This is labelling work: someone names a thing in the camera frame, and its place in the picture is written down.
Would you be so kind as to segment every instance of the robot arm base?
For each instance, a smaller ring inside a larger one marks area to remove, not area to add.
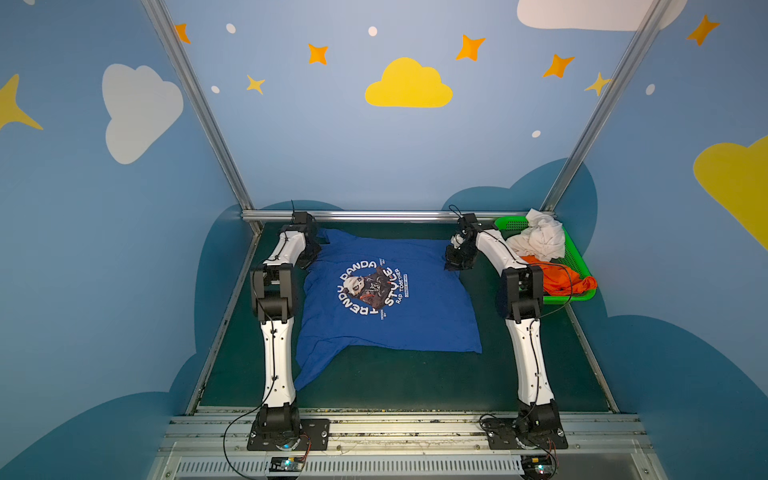
[[[299,408],[294,400],[281,407],[263,406],[253,422],[248,437],[248,450],[293,450],[301,436]]]
[[[520,402],[519,410],[517,418],[491,417],[482,420],[491,450],[568,448],[568,440],[560,423],[560,412],[554,400],[536,405],[535,408]]]

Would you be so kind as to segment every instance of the blue wall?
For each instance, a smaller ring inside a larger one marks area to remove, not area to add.
[[[720,26],[699,46],[686,38],[705,15]],[[574,182],[556,209],[569,230],[594,225],[574,240],[600,295],[574,309],[670,480],[765,478],[768,465],[762,443],[746,440],[768,433],[768,251],[693,169],[714,144],[749,147],[768,135],[768,65],[758,60],[766,15],[759,0],[690,0],[579,170],[594,180],[597,205],[585,201],[590,184]],[[712,455],[718,442],[749,465],[729,471]]]
[[[179,84],[138,0],[3,2],[0,57],[43,128],[0,103],[0,478],[143,478],[250,231],[189,104],[134,163],[107,148],[109,65]]]
[[[584,89],[598,72],[610,78],[632,36],[532,28],[504,0],[167,4],[257,208],[293,198],[439,210],[458,194],[464,210],[510,209],[502,190],[569,155],[598,101]],[[486,38],[477,61],[456,60],[463,35]],[[308,44],[328,46],[327,65],[309,63]],[[574,57],[563,78],[543,77],[553,55]],[[434,67],[450,103],[367,103],[367,87],[401,57]],[[248,75],[264,80],[263,94],[247,90]]]

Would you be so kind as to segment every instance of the white cloth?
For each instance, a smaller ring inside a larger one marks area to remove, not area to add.
[[[534,255],[542,262],[565,257],[562,223],[532,208],[525,218],[528,219],[528,228],[507,239],[509,248],[521,257]]]

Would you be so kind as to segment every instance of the orange cloth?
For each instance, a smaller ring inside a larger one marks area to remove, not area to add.
[[[523,260],[531,265],[539,265],[544,271],[544,290],[552,296],[571,295],[571,282],[574,285],[574,295],[584,293],[587,290],[598,288],[598,281],[593,276],[581,279],[579,274],[574,272],[569,266],[560,263],[541,262],[533,255],[522,257]]]

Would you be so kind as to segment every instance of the yellow cloud painting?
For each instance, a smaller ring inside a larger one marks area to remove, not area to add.
[[[694,175],[768,249],[768,137],[750,147],[717,144],[707,148],[694,163]]]
[[[366,101],[376,107],[437,108],[448,104],[453,90],[432,67],[412,58],[398,58],[387,66],[381,81],[366,89]]]

